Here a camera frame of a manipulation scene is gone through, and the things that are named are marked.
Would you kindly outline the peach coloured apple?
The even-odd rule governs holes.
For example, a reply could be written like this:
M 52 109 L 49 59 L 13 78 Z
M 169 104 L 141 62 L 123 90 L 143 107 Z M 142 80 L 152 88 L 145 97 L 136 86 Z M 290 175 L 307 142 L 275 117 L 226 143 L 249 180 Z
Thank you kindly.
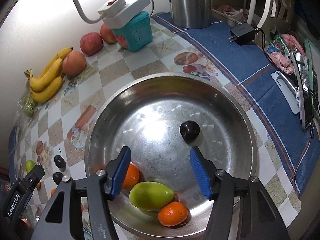
M 85 66 L 86 58 L 79 51 L 71 51 L 62 63 L 63 72 L 71 77 L 79 75 Z

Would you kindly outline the green mango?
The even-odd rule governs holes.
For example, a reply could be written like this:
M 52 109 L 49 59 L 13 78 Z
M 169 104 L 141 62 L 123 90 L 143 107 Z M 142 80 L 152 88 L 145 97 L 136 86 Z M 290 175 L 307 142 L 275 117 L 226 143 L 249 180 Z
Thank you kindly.
M 25 163 L 25 170 L 27 173 L 29 173 L 35 166 L 35 162 L 33 160 L 28 160 Z
M 169 204 L 173 198 L 172 189 L 155 181 L 138 183 L 129 194 L 131 204 L 145 211 L 158 211 Z

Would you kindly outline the black smartphone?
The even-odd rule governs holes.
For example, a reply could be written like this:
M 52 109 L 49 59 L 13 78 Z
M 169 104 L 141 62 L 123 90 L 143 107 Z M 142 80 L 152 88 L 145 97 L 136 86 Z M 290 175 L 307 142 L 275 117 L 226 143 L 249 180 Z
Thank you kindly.
M 308 60 L 298 51 L 291 52 L 291 60 L 298 83 L 299 117 L 302 129 L 307 130 L 313 121 Z

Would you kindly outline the steel thermos jug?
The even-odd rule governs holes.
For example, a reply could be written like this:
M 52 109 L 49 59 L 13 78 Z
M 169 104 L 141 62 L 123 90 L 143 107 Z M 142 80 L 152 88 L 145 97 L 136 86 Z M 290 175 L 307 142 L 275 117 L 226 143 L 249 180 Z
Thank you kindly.
M 171 21 L 184 28 L 200 29 L 210 24 L 211 0 L 168 0 Z

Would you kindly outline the red apple far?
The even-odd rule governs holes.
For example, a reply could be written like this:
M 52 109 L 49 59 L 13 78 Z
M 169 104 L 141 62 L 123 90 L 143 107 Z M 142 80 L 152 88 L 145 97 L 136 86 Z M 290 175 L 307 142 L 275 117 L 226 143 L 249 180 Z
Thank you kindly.
M 112 30 L 108 29 L 104 23 L 100 27 L 100 35 L 101 38 L 108 44 L 114 44 L 117 42 L 116 37 L 112 33 Z

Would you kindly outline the checkered fruit print tablecloth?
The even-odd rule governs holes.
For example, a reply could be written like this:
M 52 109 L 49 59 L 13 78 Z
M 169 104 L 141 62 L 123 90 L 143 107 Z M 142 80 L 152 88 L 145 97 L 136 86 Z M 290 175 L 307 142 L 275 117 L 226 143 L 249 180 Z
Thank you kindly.
M 257 173 L 274 200 L 284 222 L 289 225 L 301 210 L 301 202 L 287 177 L 276 146 L 263 121 L 239 88 L 222 72 L 222 67 L 205 49 L 197 49 L 188 37 L 170 31 L 159 19 L 150 21 L 153 41 L 132 53 L 118 44 L 105 44 L 87 59 L 86 68 L 74 79 L 65 80 L 54 97 L 35 108 L 18 133 L 13 154 L 16 176 L 26 175 L 27 162 L 43 166 L 45 175 L 34 192 L 25 218 L 35 226 L 55 188 L 53 173 L 58 171 L 54 157 L 66 161 L 65 173 L 83 178 L 85 142 L 99 111 L 112 95 L 138 78 L 171 70 L 201 77 L 231 94 L 246 112 L 258 149 Z

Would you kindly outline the white shelf rack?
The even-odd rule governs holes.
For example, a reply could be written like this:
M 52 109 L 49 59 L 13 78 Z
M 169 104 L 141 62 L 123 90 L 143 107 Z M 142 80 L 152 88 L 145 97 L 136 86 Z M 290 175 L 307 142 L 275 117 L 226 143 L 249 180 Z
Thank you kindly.
M 294 15 L 295 0 L 212 0 L 212 15 L 228 25 L 241 23 L 229 12 L 221 12 L 218 8 L 227 5 L 242 12 L 245 19 L 253 26 L 265 32 L 277 29 L 285 32 L 289 29 Z

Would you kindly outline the black plum with stem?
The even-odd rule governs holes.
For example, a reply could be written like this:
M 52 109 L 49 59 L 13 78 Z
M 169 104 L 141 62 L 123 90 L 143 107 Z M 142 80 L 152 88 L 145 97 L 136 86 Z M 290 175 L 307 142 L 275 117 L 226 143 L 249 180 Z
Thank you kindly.
M 66 162 L 62 157 L 61 150 L 59 150 L 60 154 L 54 156 L 54 164 L 59 169 L 60 172 L 65 172 L 66 170 Z

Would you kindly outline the teal plastic box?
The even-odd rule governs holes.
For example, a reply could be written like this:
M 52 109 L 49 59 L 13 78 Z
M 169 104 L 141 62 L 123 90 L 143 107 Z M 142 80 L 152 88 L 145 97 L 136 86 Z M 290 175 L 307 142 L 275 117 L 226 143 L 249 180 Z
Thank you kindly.
M 122 28 L 113 29 L 112 32 L 121 48 L 131 52 L 138 51 L 153 39 L 150 15 L 142 11 Z

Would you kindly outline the pink snack bag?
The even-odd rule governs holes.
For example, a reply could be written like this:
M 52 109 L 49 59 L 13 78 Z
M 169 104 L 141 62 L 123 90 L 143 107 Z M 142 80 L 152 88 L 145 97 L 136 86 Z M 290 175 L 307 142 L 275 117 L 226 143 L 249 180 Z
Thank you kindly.
M 306 58 L 306 53 L 298 40 L 290 34 L 271 34 L 271 41 L 267 46 L 266 53 L 276 65 L 276 67 L 285 74 L 291 75 L 294 72 L 291 60 L 292 48 L 301 53 L 302 59 Z

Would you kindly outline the yellow banana bunch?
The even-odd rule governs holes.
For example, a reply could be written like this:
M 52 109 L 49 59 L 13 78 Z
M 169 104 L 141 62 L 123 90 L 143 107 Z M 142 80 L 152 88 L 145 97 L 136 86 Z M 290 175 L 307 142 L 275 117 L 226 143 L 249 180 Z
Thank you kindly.
M 53 56 L 38 77 L 33 76 L 32 69 L 24 72 L 29 81 L 30 96 L 35 102 L 47 102 L 61 88 L 64 77 L 62 63 L 72 51 L 72 47 L 61 49 Z

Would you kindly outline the clear bag of green fruit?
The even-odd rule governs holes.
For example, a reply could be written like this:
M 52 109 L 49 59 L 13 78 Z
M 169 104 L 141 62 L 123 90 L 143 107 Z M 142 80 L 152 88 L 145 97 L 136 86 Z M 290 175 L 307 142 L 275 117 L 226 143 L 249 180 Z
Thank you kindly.
M 19 118 L 32 118 L 35 112 L 35 108 L 37 106 L 37 102 L 31 97 L 30 94 L 25 94 L 18 101 L 18 111 L 17 116 Z

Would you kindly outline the large steel bowl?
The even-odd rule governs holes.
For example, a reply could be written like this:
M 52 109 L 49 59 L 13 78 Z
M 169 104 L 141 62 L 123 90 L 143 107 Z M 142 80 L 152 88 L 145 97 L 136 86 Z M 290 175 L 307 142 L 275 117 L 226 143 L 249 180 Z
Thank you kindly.
M 87 174 L 127 146 L 140 179 L 171 188 L 189 210 L 185 225 L 167 228 L 154 211 L 133 206 L 124 190 L 108 205 L 114 222 L 136 236 L 188 239 L 207 227 L 213 204 L 201 194 L 189 161 L 191 145 L 180 134 L 188 120 L 200 127 L 193 146 L 217 168 L 236 178 L 255 174 L 258 149 L 245 111 L 229 92 L 200 77 L 161 73 L 138 79 L 107 100 L 91 127 L 85 146 Z

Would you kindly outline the blue plaid cloth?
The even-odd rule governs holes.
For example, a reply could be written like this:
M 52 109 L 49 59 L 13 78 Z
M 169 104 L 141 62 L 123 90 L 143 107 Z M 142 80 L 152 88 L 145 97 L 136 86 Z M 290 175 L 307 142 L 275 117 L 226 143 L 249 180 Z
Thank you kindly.
M 243 46 L 230 42 L 230 26 L 215 17 L 203 29 L 178 27 L 169 13 L 153 19 L 203 51 L 235 85 L 271 136 L 289 181 L 301 196 L 319 159 L 319 138 L 310 129 L 302 130 L 299 116 L 292 113 L 271 76 L 276 68 L 263 51 L 253 42 Z

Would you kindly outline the red apple middle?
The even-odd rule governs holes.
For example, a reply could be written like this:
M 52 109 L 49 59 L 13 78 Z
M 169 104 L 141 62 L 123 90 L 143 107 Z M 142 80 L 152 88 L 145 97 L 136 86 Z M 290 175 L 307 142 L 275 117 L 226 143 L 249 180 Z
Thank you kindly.
M 87 33 L 80 39 L 80 49 L 87 56 L 98 53 L 102 48 L 103 39 L 99 33 Z

